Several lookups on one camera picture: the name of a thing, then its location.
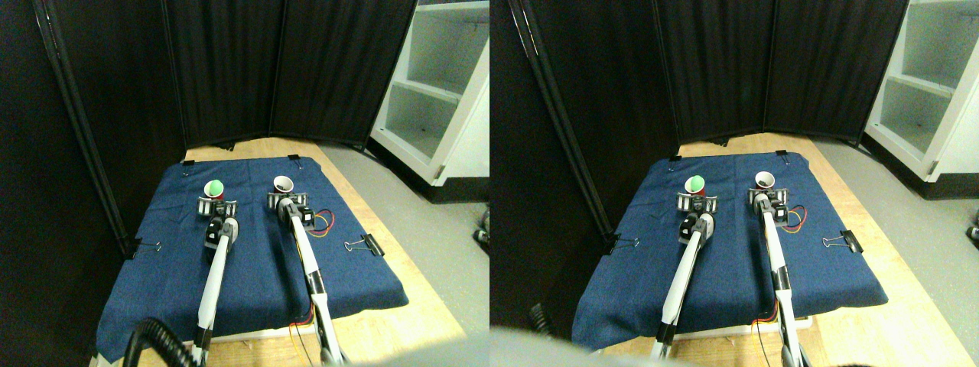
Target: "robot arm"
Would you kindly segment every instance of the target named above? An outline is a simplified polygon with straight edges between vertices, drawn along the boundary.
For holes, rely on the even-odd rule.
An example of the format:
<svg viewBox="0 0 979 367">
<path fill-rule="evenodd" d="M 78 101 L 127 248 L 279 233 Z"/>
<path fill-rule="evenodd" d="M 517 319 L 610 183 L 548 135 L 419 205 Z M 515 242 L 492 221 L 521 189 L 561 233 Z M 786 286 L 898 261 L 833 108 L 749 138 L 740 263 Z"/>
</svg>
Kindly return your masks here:
<svg viewBox="0 0 979 367">
<path fill-rule="evenodd" d="M 232 217 L 215 217 L 211 220 L 213 225 L 220 223 L 217 230 L 217 245 L 214 246 L 214 259 L 210 263 L 208 271 L 208 281 L 204 285 L 204 295 L 201 297 L 201 306 L 197 311 L 197 337 L 194 338 L 194 347 L 191 355 L 198 365 L 204 366 L 208 361 L 208 348 L 210 347 L 210 335 L 214 328 L 214 314 L 217 311 L 217 297 L 221 293 L 221 280 L 224 278 L 224 264 L 228 253 L 231 251 L 231 244 L 238 239 L 238 221 Z M 206 246 L 210 248 L 212 238 L 209 230 Z"/>
<path fill-rule="evenodd" d="M 774 288 L 775 299 L 778 300 L 779 331 L 782 336 L 782 365 L 802 367 L 809 366 L 799 335 L 795 327 L 795 311 L 792 308 L 792 286 L 789 283 L 789 271 L 782 254 L 782 245 L 778 239 L 777 228 L 787 222 L 785 203 L 788 200 L 788 190 L 785 189 L 752 189 L 749 192 L 750 204 L 755 213 L 762 218 L 765 225 L 766 245 L 769 249 L 769 265 L 771 268 L 771 285 Z"/>
<path fill-rule="evenodd" d="M 680 224 L 679 241 L 686 244 L 679 266 L 676 268 L 667 299 L 663 303 L 663 318 L 660 320 L 656 342 L 653 343 L 652 356 L 666 359 L 673 345 L 676 334 L 676 322 L 683 307 L 683 298 L 693 275 L 693 266 L 697 261 L 697 253 L 707 240 L 714 235 L 714 216 L 717 210 L 717 198 L 705 198 L 696 195 L 677 194 L 676 207 L 680 210 L 691 210 L 686 219 Z"/>
<path fill-rule="evenodd" d="M 333 321 L 330 319 L 323 276 L 320 274 L 319 264 L 316 262 L 316 256 L 305 233 L 306 227 L 311 227 L 312 224 L 312 211 L 306 206 L 297 204 L 297 201 L 305 203 L 304 194 L 300 194 L 303 195 L 302 198 L 295 194 L 269 194 L 270 197 L 273 195 L 279 196 L 278 201 L 275 202 L 276 211 L 279 219 L 288 223 L 292 228 L 293 237 L 296 239 L 297 248 L 299 248 L 300 259 L 303 262 L 306 289 L 309 291 L 309 298 L 312 300 L 313 309 L 316 313 L 313 323 L 316 326 L 316 336 L 320 342 L 320 360 L 323 365 L 344 364 L 340 344 L 337 342 L 337 334 L 333 329 Z"/>
</svg>

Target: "blue tablecloth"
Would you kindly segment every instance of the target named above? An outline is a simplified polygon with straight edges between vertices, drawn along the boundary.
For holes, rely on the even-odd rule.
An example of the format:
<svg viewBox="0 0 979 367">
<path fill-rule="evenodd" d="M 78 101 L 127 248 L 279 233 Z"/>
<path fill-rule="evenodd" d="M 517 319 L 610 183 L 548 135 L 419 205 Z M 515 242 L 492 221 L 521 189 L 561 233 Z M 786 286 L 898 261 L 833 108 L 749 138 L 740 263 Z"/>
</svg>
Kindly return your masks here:
<svg viewBox="0 0 979 367">
<path fill-rule="evenodd" d="M 798 233 L 778 230 L 795 314 L 886 303 L 862 254 L 822 245 L 821 238 L 837 237 L 846 228 L 809 171 L 809 162 L 794 153 L 786 157 L 790 164 L 775 153 L 684 158 L 675 162 L 673 172 L 667 160 L 653 164 L 618 229 L 624 239 L 639 238 L 640 245 L 601 259 L 579 301 L 573 341 L 602 348 L 655 336 L 684 249 L 677 240 L 683 214 L 676 210 L 676 192 L 694 174 L 704 177 L 707 195 L 717 196 L 719 203 L 714 237 L 697 256 L 679 333 L 748 325 L 770 313 L 774 294 L 769 255 L 758 216 L 748 206 L 748 189 L 761 170 L 775 176 L 775 188 L 789 190 L 789 207 L 803 205 L 809 211 Z M 790 223 L 797 220 L 790 215 Z"/>
<path fill-rule="evenodd" d="M 309 193 L 313 210 L 328 208 L 336 214 L 336 224 L 326 237 L 309 236 L 332 317 L 408 303 L 400 280 L 383 257 L 344 249 L 344 241 L 359 241 L 364 229 L 314 160 L 175 164 L 163 174 L 137 232 L 143 242 L 160 242 L 163 247 L 159 252 L 139 253 L 122 266 L 99 322 L 96 346 L 102 355 L 109 360 L 121 358 L 136 324 L 150 316 L 163 320 L 181 339 L 194 339 L 210 269 L 204 247 L 208 219 L 197 215 L 196 205 L 205 183 L 212 179 L 224 183 L 225 200 L 238 201 L 240 223 L 221 284 L 214 336 L 283 328 L 303 319 L 309 296 L 295 241 L 289 227 L 266 208 L 265 194 L 277 175 L 292 178 L 294 192 Z M 317 220 L 317 228 L 324 226 Z"/>
</svg>

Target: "coiled black cable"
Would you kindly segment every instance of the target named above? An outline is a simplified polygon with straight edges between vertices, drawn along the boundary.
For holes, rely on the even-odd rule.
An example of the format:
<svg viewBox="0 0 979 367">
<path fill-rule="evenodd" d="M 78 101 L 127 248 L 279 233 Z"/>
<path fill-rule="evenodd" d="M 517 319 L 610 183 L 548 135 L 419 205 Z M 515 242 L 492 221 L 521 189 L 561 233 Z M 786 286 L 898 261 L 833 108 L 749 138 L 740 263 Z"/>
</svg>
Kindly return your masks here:
<svg viewBox="0 0 979 367">
<path fill-rule="evenodd" d="M 139 355 L 146 346 L 155 350 L 163 362 L 170 367 L 197 367 L 194 357 L 190 355 L 187 348 L 173 334 L 163 321 L 153 317 L 147 317 L 136 325 L 136 330 L 132 331 L 129 337 L 129 346 L 125 349 L 125 360 L 122 367 L 136 367 L 139 365 Z"/>
</svg>

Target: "black curtain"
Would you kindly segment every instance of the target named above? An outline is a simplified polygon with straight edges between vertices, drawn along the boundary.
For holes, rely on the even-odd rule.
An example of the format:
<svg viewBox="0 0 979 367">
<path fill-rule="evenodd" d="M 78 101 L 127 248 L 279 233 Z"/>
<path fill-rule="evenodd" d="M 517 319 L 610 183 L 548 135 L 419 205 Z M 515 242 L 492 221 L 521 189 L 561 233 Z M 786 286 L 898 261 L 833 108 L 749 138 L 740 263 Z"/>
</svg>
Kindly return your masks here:
<svg viewBox="0 0 979 367">
<path fill-rule="evenodd" d="M 283 2 L 164 3 L 187 148 L 267 135 Z"/>
<path fill-rule="evenodd" d="M 490 83 L 507 91 L 490 102 L 491 167 L 503 168 L 490 175 L 503 223 L 494 227 L 490 323 L 528 327 L 529 306 L 540 302 L 550 331 L 569 339 L 649 165 L 678 148 L 653 8 L 512 1 L 491 3 L 490 13 Z"/>
<path fill-rule="evenodd" d="M 489 323 L 529 328 L 571 250 L 600 230 L 558 140 L 505 0 L 491 0 Z"/>
<path fill-rule="evenodd" d="M 766 131 L 858 141 L 907 0 L 780 0 Z"/>
<path fill-rule="evenodd" d="M 680 143 L 762 131 L 766 1 L 657 1 Z"/>
<path fill-rule="evenodd" d="M 29 1 L 0 2 L 2 365 L 85 365 L 122 259 Z"/>
<path fill-rule="evenodd" d="M 47 3 L 122 224 L 133 235 L 163 171 L 184 157 L 163 7 Z"/>
<path fill-rule="evenodd" d="M 413 13 L 413 0 L 286 1 L 270 133 L 364 144 Z"/>
<path fill-rule="evenodd" d="M 554 82 L 612 227 L 649 166 L 676 153 L 663 50 L 648 1 L 534 0 Z"/>
</svg>

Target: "wooden table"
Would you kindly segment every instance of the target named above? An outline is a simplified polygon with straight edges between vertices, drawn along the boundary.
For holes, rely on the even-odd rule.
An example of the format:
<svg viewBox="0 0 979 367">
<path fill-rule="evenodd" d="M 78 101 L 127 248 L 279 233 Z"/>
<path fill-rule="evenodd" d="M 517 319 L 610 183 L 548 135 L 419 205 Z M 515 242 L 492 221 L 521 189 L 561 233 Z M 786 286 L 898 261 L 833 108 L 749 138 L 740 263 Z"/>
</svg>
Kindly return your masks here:
<svg viewBox="0 0 979 367">
<path fill-rule="evenodd" d="M 787 150 L 809 160 L 810 170 L 836 207 L 843 224 L 863 245 L 863 257 L 890 299 L 886 304 L 841 308 L 815 317 L 799 332 L 815 366 L 974 366 L 965 348 L 921 288 L 908 265 L 816 145 L 808 138 L 756 134 L 731 139 L 727 147 L 698 142 L 680 147 L 684 157 L 741 155 Z M 762 334 L 772 366 L 781 365 L 778 333 Z M 636 338 L 605 349 L 609 354 L 649 355 L 652 338 Z M 673 357 L 705 366 L 765 365 L 757 337 L 677 341 Z"/>
<path fill-rule="evenodd" d="M 326 158 L 315 144 L 284 138 L 256 139 L 235 145 L 233 152 L 216 147 L 187 151 L 186 160 L 227 161 L 300 155 L 314 159 L 322 166 L 323 174 L 333 183 L 350 206 L 353 215 L 367 233 L 384 244 L 385 257 L 404 286 L 408 305 L 384 310 L 365 310 L 334 320 L 337 337 L 344 352 L 354 362 L 378 361 L 420 346 L 465 336 L 459 323 L 435 293 L 432 286 L 388 231 L 370 206 Z M 319 364 L 316 337 L 303 336 L 309 357 Z M 209 366 L 305 366 L 306 356 L 289 337 L 260 339 L 246 342 L 214 343 L 210 346 Z M 140 365 L 163 366 L 154 351 L 144 350 Z"/>
</svg>

